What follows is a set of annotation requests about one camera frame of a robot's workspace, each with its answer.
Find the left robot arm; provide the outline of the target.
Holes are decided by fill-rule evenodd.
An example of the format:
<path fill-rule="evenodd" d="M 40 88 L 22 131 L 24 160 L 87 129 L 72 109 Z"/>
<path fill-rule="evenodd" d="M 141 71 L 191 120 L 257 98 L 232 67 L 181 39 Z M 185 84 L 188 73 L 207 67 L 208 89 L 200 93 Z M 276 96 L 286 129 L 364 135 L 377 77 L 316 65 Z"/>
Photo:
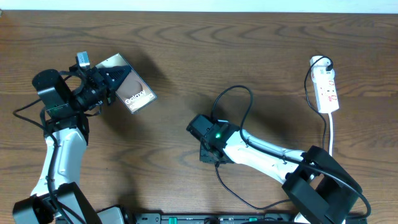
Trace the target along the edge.
<path fill-rule="evenodd" d="M 97 212 L 79 188 L 80 167 L 88 146 L 90 110 L 110 105 L 132 68 L 44 70 L 32 85 L 44 107 L 41 122 L 47 153 L 40 179 L 29 198 L 15 203 L 16 223 L 135 223 L 122 206 Z"/>

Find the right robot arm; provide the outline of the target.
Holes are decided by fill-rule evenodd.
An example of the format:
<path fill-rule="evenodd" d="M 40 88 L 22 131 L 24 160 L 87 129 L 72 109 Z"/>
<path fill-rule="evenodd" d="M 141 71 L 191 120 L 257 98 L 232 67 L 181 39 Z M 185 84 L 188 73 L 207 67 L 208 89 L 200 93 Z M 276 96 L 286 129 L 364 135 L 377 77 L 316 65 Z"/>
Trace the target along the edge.
<path fill-rule="evenodd" d="M 215 165 L 242 164 L 282 185 L 299 213 L 294 223 L 351 223 L 362 188 L 324 149 L 286 149 L 250 135 L 225 120 L 199 114 L 187 131 L 200 142 L 200 160 Z"/>

